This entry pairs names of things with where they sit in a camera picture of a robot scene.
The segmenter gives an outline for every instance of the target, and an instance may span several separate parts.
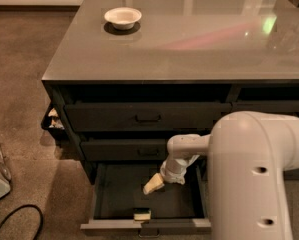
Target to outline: open drawer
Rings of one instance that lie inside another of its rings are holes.
[[[165,234],[203,234],[210,232],[202,189],[202,161],[190,166],[186,183],[166,184],[144,195],[143,186],[160,163],[101,163],[98,165],[95,192],[86,235],[131,234],[155,237]],[[151,220],[133,220],[134,208],[150,208]]]

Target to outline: countertop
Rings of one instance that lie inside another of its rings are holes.
[[[114,31],[104,14],[142,12]],[[45,82],[299,82],[299,8],[287,0],[84,0]]]

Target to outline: brown floor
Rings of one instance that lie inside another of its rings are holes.
[[[73,15],[0,12],[0,143],[13,177],[11,193],[0,200],[0,221],[11,210],[30,203],[44,214],[39,239],[138,239],[86,237],[80,231],[80,224],[87,222],[92,186],[79,162],[64,159],[72,150],[56,146],[40,127],[49,105],[40,80]],[[286,186],[294,240],[299,240],[299,181],[288,181]],[[36,212],[23,210],[2,228],[0,239],[31,239],[38,221]]]

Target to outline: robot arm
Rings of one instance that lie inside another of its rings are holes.
[[[208,156],[213,239],[293,239],[283,170],[299,168],[299,118],[232,113],[210,135],[174,136],[168,151],[160,169],[167,183],[184,184],[186,168],[200,155]],[[149,181],[144,192],[153,185]]]

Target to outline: object in drawer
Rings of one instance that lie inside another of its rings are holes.
[[[134,208],[133,219],[135,221],[147,221],[151,219],[150,208]]]
[[[48,116],[52,118],[49,128],[64,129],[64,126],[63,126],[55,108],[50,110]]]
[[[150,181],[144,186],[143,193],[148,195],[162,187],[164,187],[163,178],[160,173],[156,173]]]

